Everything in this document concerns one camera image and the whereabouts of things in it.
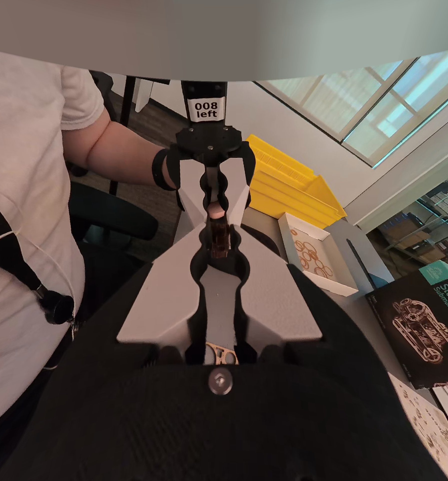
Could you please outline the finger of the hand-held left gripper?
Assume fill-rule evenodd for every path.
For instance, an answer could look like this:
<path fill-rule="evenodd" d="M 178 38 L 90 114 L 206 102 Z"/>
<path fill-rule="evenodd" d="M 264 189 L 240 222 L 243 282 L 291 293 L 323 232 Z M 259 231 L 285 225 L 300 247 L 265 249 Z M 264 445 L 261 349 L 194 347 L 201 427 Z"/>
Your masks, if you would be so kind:
<path fill-rule="evenodd" d="M 222 162 L 218 172 L 219 203 L 229 225 L 240 226 L 250 193 L 242 157 Z"/>
<path fill-rule="evenodd" d="M 206 223 L 211 189 L 206 167 L 195 160 L 180 160 L 178 194 L 191 225 Z"/>

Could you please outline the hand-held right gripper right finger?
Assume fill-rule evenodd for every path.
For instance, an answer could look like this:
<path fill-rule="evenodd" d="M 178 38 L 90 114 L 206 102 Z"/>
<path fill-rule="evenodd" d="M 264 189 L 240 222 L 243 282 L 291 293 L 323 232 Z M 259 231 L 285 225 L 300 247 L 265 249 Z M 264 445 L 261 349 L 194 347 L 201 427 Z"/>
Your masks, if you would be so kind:
<path fill-rule="evenodd" d="M 319 341 L 323 334 L 290 266 L 238 225 L 231 225 L 237 353 L 262 353 L 270 345 Z"/>

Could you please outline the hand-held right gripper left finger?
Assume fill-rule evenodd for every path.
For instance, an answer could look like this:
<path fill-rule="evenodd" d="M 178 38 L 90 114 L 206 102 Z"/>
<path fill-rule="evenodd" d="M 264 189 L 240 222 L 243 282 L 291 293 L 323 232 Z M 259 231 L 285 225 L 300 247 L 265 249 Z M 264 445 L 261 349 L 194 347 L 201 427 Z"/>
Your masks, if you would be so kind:
<path fill-rule="evenodd" d="M 152 263 L 118 335 L 120 343 L 205 344 L 207 308 L 201 278 L 208 268 L 207 226 L 197 225 Z"/>

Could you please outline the dark wooden gear assembly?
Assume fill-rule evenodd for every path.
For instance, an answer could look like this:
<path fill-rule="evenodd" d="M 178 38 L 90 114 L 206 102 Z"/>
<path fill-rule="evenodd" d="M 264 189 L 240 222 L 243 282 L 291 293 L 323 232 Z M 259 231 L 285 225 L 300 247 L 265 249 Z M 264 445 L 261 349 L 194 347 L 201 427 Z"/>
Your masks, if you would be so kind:
<path fill-rule="evenodd" d="M 227 221 L 224 218 L 210 219 L 210 235 L 210 260 L 216 261 L 227 258 L 231 249 L 231 232 Z"/>

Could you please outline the person's left forearm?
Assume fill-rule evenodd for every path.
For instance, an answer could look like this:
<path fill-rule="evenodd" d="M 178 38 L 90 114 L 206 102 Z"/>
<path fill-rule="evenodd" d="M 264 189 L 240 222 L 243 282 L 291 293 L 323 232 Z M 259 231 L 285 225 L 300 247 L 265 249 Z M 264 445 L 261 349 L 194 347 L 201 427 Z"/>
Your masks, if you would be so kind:
<path fill-rule="evenodd" d="M 161 148 L 113 122 L 106 109 L 91 125 L 62 130 L 64 159 L 111 181 L 156 185 L 152 163 Z"/>

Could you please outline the black model kit box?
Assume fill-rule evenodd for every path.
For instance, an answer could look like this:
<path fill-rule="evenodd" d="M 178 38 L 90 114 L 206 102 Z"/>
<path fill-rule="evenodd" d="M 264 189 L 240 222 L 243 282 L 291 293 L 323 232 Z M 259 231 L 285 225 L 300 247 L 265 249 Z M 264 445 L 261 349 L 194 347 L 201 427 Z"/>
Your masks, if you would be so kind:
<path fill-rule="evenodd" d="M 428 264 L 366 299 L 413 387 L 448 385 L 448 264 Z"/>

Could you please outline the yellow plastic bin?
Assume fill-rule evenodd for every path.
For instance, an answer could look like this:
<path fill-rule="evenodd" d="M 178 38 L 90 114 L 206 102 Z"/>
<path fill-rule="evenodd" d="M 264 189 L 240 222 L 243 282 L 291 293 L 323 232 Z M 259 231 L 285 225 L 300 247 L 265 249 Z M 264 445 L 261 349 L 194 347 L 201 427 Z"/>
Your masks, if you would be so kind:
<path fill-rule="evenodd" d="M 322 176 L 255 135 L 247 141 L 256 158 L 251 208 L 275 219 L 288 213 L 321 229 L 347 216 Z"/>

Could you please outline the white cardboard tray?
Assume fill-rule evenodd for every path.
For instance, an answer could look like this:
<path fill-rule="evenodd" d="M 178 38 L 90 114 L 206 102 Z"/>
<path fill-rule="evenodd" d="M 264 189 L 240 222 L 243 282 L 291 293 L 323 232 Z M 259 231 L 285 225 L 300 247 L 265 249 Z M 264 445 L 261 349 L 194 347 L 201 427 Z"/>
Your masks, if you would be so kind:
<path fill-rule="evenodd" d="M 278 219 L 288 262 L 321 289 L 344 297 L 358 288 L 329 232 L 289 213 Z"/>

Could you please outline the laser-cut wooden sheet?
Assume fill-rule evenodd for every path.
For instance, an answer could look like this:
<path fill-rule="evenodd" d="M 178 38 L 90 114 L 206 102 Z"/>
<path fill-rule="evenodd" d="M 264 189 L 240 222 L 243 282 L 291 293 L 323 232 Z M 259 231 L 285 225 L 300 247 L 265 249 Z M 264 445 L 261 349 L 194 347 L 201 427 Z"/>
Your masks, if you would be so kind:
<path fill-rule="evenodd" d="M 206 342 L 205 365 L 238 365 L 239 361 L 236 353 L 229 348 Z"/>

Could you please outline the black office chair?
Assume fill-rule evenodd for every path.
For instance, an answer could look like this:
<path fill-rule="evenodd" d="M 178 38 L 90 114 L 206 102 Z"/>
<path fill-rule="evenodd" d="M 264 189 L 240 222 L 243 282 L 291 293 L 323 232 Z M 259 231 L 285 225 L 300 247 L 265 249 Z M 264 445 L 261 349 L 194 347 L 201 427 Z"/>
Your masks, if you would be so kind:
<path fill-rule="evenodd" d="M 79 241 L 92 225 L 145 241 L 153 239 L 159 227 L 155 217 L 132 203 L 74 181 L 69 213 L 72 234 Z"/>

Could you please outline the black table leg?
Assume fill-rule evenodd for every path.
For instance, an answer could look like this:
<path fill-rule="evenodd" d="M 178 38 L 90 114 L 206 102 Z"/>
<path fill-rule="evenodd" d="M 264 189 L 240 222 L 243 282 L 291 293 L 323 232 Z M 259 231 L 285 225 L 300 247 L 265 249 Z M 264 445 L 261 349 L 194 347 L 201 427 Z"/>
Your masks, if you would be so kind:
<path fill-rule="evenodd" d="M 119 119 L 119 123 L 124 127 L 128 127 L 131 107 L 132 107 L 132 100 L 133 100 L 133 95 L 135 90 L 135 84 L 136 84 L 136 77 L 127 75 L 125 80 L 124 95 L 123 95 L 120 119 Z"/>

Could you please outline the black stick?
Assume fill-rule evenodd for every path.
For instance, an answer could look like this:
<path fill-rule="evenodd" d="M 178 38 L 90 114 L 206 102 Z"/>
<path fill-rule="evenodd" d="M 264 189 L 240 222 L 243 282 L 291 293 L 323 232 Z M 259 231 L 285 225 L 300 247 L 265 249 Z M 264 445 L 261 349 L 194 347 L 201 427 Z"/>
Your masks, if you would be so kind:
<path fill-rule="evenodd" d="M 360 258 L 359 254 L 358 254 L 356 248 L 354 247 L 353 243 L 351 242 L 351 240 L 347 238 L 346 241 L 347 241 L 347 244 L 348 244 L 349 248 L 351 249 L 353 255 L 355 256 L 357 262 L 359 263 L 360 268 L 363 270 L 368 282 L 370 283 L 370 285 L 372 287 L 372 290 L 375 291 L 376 288 L 377 288 L 377 285 L 375 284 L 375 281 L 374 281 L 374 278 L 373 278 L 372 274 L 365 267 L 365 264 L 363 263 L 362 259 Z"/>

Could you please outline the metal storage rack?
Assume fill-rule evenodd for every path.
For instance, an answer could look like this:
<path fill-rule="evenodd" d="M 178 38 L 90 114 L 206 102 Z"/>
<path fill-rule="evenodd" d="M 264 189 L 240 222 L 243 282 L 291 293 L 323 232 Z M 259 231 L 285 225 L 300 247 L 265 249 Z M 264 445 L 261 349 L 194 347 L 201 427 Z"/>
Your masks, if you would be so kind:
<path fill-rule="evenodd" d="M 399 279 L 435 261 L 448 264 L 448 180 L 367 234 Z"/>

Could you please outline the window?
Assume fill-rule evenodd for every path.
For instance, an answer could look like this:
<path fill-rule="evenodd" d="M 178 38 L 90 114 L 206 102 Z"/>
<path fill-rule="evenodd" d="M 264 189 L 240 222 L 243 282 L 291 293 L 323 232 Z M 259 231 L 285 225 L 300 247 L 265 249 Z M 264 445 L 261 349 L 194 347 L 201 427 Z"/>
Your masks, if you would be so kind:
<path fill-rule="evenodd" d="M 255 84 L 376 169 L 448 106 L 448 51 Z"/>

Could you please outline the printed instruction sheet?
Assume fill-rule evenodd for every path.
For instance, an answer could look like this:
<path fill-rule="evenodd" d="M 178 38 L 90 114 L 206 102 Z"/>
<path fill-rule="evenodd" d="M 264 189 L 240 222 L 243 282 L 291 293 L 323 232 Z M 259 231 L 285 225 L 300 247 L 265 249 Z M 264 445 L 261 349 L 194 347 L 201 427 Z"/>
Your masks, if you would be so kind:
<path fill-rule="evenodd" d="M 436 406 L 388 373 L 404 412 L 420 440 L 448 478 L 448 420 Z"/>

